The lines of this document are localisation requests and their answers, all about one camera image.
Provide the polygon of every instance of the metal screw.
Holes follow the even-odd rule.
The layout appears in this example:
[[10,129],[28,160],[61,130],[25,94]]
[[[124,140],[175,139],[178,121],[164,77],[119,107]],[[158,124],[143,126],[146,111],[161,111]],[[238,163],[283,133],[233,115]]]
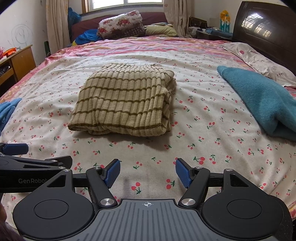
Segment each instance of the metal screw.
[[104,198],[100,201],[100,203],[104,206],[110,206],[115,203],[115,201],[111,198]]
[[192,206],[195,204],[195,200],[192,198],[184,198],[181,203],[185,206]]

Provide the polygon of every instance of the curtain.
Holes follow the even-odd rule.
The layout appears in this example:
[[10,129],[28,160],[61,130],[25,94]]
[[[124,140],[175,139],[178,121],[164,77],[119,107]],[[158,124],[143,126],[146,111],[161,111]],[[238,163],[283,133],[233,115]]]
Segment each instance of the curtain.
[[188,37],[188,24],[191,14],[192,0],[164,0],[163,9],[168,23],[173,24],[179,37]]
[[51,54],[70,44],[68,30],[69,0],[46,0],[46,24]]

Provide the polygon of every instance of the striped knit sweater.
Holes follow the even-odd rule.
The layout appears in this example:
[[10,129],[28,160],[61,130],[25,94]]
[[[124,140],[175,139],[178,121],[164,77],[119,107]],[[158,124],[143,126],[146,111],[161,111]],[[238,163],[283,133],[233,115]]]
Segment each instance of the striped knit sweater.
[[158,64],[106,64],[85,82],[68,128],[93,135],[162,135],[170,131],[175,85],[174,72]]

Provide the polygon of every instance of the bedsheet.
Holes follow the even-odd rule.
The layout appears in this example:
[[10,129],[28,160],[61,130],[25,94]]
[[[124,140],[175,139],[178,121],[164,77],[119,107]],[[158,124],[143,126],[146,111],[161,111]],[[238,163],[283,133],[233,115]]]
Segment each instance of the bedsheet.
[[[175,159],[211,172],[233,168],[268,194],[281,198],[296,217],[295,143],[267,136],[243,101],[217,72],[217,66],[251,68],[219,47],[224,41],[183,38],[128,38],[63,49],[12,87],[0,101],[20,97],[1,142],[26,142],[24,157],[73,158],[74,173],[120,159],[121,173],[111,188],[119,201],[180,199],[185,191]],[[159,137],[121,134],[92,136],[67,124],[86,79],[107,63],[159,63],[174,71],[170,124]],[[86,188],[76,191],[88,197]],[[208,197],[220,192],[210,188]],[[4,194],[12,226],[14,206],[27,194]]]

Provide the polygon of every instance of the yellow pillow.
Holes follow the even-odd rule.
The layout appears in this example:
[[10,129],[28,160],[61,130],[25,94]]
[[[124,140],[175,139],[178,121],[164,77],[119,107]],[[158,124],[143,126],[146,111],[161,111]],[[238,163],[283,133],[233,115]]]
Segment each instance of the yellow pillow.
[[156,35],[156,34],[165,34],[169,37],[177,36],[176,30],[170,26],[161,26],[161,25],[146,26],[146,36]]

